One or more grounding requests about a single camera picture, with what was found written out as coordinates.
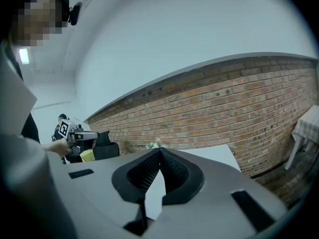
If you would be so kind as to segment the green plant with white flowers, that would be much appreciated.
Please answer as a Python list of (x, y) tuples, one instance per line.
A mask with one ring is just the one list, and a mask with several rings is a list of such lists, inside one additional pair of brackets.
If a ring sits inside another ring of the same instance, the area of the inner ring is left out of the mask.
[(166, 148), (166, 146), (162, 143), (160, 138), (155, 139), (155, 142), (147, 143), (146, 149), (154, 149), (154, 148)]

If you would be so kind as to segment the table with checked cloth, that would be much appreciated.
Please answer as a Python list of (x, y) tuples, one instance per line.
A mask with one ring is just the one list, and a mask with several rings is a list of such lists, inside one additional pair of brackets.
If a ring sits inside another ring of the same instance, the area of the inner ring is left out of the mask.
[(295, 144), (285, 165), (285, 170), (290, 168), (296, 153), (305, 142), (319, 147), (319, 106), (313, 105), (298, 119), (292, 136)]

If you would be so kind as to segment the person's left hand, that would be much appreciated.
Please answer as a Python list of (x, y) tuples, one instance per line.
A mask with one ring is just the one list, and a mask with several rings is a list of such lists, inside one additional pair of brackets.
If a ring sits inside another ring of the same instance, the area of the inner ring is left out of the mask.
[(52, 143), (51, 151), (57, 153), (61, 158), (72, 152), (66, 139), (59, 139)]

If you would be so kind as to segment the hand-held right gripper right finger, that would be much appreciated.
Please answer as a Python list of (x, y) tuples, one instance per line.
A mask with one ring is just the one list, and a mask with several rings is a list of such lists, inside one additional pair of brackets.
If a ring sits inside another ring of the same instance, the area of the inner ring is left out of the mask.
[(194, 163), (168, 149), (161, 148), (159, 169), (164, 178), (164, 205), (179, 205), (190, 201), (202, 188), (204, 174)]

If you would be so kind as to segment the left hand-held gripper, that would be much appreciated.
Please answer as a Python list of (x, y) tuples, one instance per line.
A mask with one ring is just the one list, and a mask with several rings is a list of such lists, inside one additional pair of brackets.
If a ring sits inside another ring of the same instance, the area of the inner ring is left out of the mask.
[(79, 156), (83, 151), (92, 149), (99, 137), (98, 132), (87, 131), (81, 124), (73, 123), (67, 119), (61, 120), (58, 133), (66, 139), (71, 147), (71, 156)]

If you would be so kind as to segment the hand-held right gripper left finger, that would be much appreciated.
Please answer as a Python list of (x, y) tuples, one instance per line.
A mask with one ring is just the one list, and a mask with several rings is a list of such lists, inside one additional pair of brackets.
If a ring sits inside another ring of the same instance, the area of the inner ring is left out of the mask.
[(124, 201), (143, 203), (159, 170), (160, 150), (151, 149), (116, 169), (112, 174), (112, 184)]

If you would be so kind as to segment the ceiling light panel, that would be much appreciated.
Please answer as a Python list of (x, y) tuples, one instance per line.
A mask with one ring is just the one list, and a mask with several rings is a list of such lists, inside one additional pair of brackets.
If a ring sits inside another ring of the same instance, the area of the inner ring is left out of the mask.
[(28, 53), (28, 48), (21, 48), (19, 49), (19, 56), (20, 60), (23, 65), (28, 65), (30, 64), (30, 58), (29, 58), (29, 53)]

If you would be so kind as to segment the black office chair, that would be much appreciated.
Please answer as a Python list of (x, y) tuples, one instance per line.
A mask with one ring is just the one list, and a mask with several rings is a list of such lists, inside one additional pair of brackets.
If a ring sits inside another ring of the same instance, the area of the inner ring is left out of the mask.
[(116, 142), (111, 142), (109, 139), (109, 131), (99, 134), (96, 139), (95, 147), (93, 148), (95, 160), (109, 159), (120, 156), (119, 146)]

